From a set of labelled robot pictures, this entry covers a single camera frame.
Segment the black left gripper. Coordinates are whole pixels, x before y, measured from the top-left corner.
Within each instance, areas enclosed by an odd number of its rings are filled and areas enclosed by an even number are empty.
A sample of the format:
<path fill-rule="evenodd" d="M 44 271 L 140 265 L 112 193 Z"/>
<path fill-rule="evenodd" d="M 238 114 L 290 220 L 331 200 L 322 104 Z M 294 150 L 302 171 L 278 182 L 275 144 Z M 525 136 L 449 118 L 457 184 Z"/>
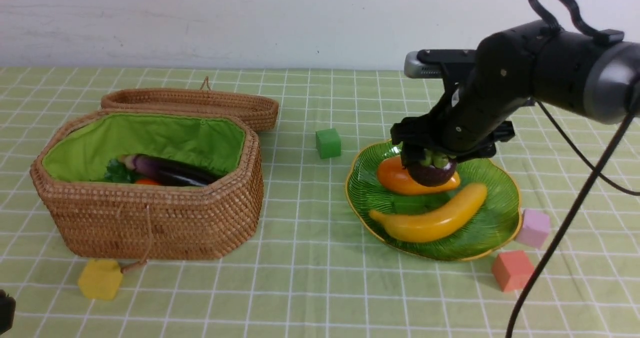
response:
<path fill-rule="evenodd" d="M 4 290 L 0 290 L 0 333 L 5 334 L 14 324 L 16 311 L 16 300 L 7 294 Z"/>

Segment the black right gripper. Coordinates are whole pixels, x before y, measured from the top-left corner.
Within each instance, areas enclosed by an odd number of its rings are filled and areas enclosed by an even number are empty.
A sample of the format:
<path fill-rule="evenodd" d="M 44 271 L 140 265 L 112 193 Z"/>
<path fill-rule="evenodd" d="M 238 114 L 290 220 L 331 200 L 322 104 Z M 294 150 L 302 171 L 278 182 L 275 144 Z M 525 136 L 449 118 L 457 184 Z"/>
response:
<path fill-rule="evenodd" d="M 426 149 L 454 156 L 459 163 L 492 158 L 497 142 L 514 138 L 507 118 L 516 110 L 516 97 L 476 86 L 458 87 L 453 98 L 443 95 L 429 113 L 405 117 L 391 127 L 391 142 L 402 144 L 405 168 L 421 166 Z"/>

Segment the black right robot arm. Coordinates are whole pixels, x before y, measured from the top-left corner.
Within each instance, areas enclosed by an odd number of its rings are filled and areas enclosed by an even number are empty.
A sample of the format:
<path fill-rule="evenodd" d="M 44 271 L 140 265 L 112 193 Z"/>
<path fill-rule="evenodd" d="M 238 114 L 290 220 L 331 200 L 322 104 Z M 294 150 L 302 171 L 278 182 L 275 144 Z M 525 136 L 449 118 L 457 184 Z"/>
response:
<path fill-rule="evenodd" d="M 494 33 L 476 49 L 423 49 L 406 55 L 409 78 L 441 78 L 445 87 L 430 112 L 391 127 L 410 161 L 424 150 L 460 163 L 496 154 L 514 138 L 508 117 L 533 101 L 601 124 L 639 115 L 639 45 L 599 41 L 533 21 Z"/>

